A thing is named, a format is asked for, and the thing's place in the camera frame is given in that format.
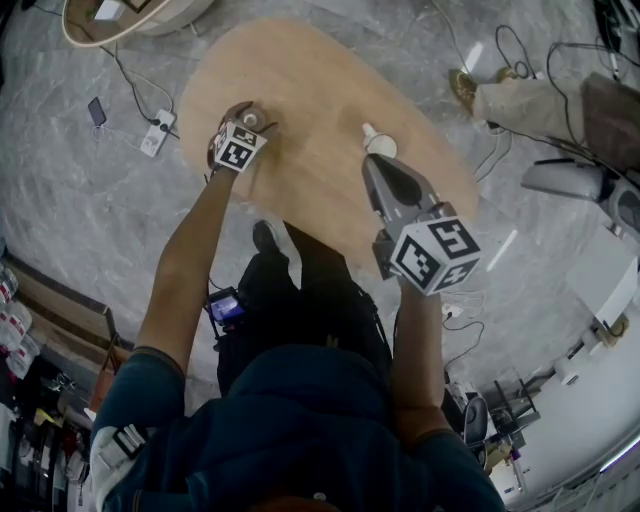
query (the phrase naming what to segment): black shoe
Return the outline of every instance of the black shoe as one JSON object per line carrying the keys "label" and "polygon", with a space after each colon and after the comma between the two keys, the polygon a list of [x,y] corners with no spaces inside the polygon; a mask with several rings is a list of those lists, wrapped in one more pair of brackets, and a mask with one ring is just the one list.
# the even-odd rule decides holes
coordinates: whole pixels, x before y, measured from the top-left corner
{"label": "black shoe", "polygon": [[253,225],[253,244],[260,253],[280,252],[276,232],[266,220],[260,220]]}

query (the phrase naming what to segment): dark blue shirt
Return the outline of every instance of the dark blue shirt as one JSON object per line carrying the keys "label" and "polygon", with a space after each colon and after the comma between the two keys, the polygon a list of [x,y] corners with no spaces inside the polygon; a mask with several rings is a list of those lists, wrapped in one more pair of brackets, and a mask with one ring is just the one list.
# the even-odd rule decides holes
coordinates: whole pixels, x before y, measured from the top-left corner
{"label": "dark blue shirt", "polygon": [[183,395],[179,368],[155,350],[136,350],[119,371],[93,435],[132,423],[157,430],[108,510],[245,510],[274,493],[321,495],[342,511],[504,510],[455,433],[403,450],[388,392],[356,354],[283,346],[191,418]]}

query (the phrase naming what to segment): oval wooden table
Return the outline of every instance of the oval wooden table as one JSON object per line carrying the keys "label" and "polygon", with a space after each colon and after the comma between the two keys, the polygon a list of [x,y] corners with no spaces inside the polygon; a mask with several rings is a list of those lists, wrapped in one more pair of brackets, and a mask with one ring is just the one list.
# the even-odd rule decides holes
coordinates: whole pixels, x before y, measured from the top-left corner
{"label": "oval wooden table", "polygon": [[207,173],[207,144],[226,110],[254,100],[279,134],[234,192],[379,275],[381,223],[362,179],[363,123],[393,136],[398,158],[472,220],[478,193],[465,163],[402,94],[348,49],[304,23],[261,19],[219,39],[182,96],[186,159]]}
{"label": "oval wooden table", "polygon": [[117,21],[96,21],[94,0],[66,0],[62,30],[67,40],[81,48],[96,48],[139,32],[157,36],[195,21],[214,0],[126,0],[139,12],[125,7]]}

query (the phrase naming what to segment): forearm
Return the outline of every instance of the forearm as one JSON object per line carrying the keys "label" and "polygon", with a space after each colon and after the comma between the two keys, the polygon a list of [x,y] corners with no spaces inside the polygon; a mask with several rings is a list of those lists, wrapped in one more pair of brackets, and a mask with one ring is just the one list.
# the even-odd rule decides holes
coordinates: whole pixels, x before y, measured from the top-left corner
{"label": "forearm", "polygon": [[206,289],[236,175],[221,169],[211,178],[167,242],[156,270],[156,283],[158,278],[176,279],[181,281],[181,288]]}
{"label": "forearm", "polygon": [[394,405],[440,407],[444,399],[440,296],[425,297],[406,282],[401,290],[391,368]]}
{"label": "forearm", "polygon": [[396,427],[411,444],[427,431],[448,428],[444,400],[442,306],[440,296],[423,296],[401,280],[402,299],[391,367]]}
{"label": "forearm", "polygon": [[169,239],[140,329],[137,345],[164,352],[185,373],[235,176],[217,172]]}

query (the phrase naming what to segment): backpack strap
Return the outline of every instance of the backpack strap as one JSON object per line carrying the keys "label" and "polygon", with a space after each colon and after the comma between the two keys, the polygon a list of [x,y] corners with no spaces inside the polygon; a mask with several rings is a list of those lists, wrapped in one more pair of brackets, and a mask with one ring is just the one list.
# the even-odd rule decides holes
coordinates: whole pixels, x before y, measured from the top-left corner
{"label": "backpack strap", "polygon": [[144,448],[151,431],[104,427],[98,431],[91,446],[91,479],[96,509],[102,512],[109,493],[127,476]]}

